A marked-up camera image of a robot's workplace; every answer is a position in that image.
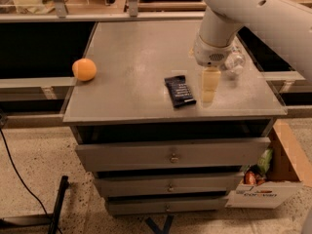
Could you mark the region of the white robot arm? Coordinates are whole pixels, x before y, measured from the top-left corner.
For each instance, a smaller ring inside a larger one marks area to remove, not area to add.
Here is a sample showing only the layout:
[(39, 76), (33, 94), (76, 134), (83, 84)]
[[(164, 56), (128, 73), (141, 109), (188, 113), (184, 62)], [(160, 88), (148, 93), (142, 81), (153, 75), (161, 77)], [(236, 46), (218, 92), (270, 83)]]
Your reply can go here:
[(248, 28), (312, 81), (312, 11), (290, 0), (204, 0), (207, 5), (194, 42), (203, 67), (221, 66), (237, 32)]

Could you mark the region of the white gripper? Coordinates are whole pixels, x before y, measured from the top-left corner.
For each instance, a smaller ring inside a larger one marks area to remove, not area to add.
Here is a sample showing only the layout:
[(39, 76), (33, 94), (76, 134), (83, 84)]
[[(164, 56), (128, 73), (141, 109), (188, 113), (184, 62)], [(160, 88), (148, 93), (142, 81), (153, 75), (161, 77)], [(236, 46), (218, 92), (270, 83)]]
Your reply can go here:
[(233, 43), (233, 36), (229, 38), (221, 35), (204, 35), (198, 33), (193, 46), (196, 62), (204, 68), (201, 74), (201, 98), (203, 103), (214, 100), (221, 72), (217, 68), (225, 63)]

